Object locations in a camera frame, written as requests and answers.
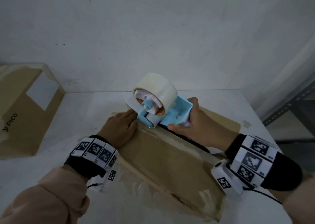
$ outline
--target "qr code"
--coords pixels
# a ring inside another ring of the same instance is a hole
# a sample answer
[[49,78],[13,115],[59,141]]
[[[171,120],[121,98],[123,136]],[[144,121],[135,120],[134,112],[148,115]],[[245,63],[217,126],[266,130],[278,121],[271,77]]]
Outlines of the qr code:
[[218,180],[219,184],[222,186],[223,189],[232,187],[232,186],[229,184],[229,182],[226,180],[225,177],[218,178],[217,180]]
[[91,154],[94,154],[94,155],[98,155],[100,150],[102,149],[102,146],[96,144],[96,143],[93,143],[87,152],[91,153]]
[[82,141],[76,148],[76,150],[85,150],[90,142]]
[[247,182],[251,182],[255,174],[244,166],[240,166],[237,174],[244,178]]
[[98,158],[107,163],[111,156],[112,156],[111,152],[109,152],[107,149],[103,149]]
[[111,173],[109,174],[108,180],[113,181],[115,175],[116,175],[116,171],[112,170]]
[[258,140],[254,140],[250,148],[262,155],[266,155],[269,146],[262,142],[259,142]]
[[113,156],[112,160],[110,161],[110,163],[108,164],[110,167],[112,167],[116,161],[116,156]]
[[262,159],[250,152],[247,152],[242,163],[247,167],[257,171],[260,164],[262,163]]

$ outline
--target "white table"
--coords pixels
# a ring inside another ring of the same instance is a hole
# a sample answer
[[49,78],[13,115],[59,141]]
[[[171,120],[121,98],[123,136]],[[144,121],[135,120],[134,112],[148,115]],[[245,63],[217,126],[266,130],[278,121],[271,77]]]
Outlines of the white table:
[[[241,132],[273,142],[272,137],[239,90],[179,91],[185,98],[196,96],[199,104],[242,125]],[[131,92],[68,93],[34,157],[0,161],[0,211],[22,190],[61,166],[82,137],[95,134],[114,112],[126,110]],[[119,182],[106,193],[88,190],[90,208],[79,223],[204,223],[189,216],[164,194],[154,191],[125,168]],[[229,202],[220,223],[291,223],[277,202],[247,191],[241,201]]]

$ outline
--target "white paper sticker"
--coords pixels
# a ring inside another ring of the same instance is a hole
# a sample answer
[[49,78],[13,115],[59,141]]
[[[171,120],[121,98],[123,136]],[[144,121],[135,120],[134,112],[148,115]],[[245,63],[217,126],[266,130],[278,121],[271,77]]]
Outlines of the white paper sticker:
[[45,72],[42,72],[26,94],[43,110],[46,110],[58,87],[57,82],[49,79]]

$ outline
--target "brown cardboard box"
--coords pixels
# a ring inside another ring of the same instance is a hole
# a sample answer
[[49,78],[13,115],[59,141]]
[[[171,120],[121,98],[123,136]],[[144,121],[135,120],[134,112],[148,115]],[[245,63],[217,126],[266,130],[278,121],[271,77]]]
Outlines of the brown cardboard box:
[[0,67],[0,158],[36,155],[65,95],[46,65]]
[[[240,125],[201,107],[224,127],[239,132]],[[118,161],[188,213],[219,221],[225,194],[211,175],[220,159],[156,127],[139,124],[133,137],[119,148]]]

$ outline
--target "tape dispenser roller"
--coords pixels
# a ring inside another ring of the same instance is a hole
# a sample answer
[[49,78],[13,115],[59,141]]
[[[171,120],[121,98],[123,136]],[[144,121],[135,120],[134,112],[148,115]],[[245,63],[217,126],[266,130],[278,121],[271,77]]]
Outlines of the tape dispenser roller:
[[159,123],[189,126],[193,104],[178,95],[175,86],[162,75],[148,73],[132,93],[125,102],[138,113],[138,120],[146,126],[154,128]]

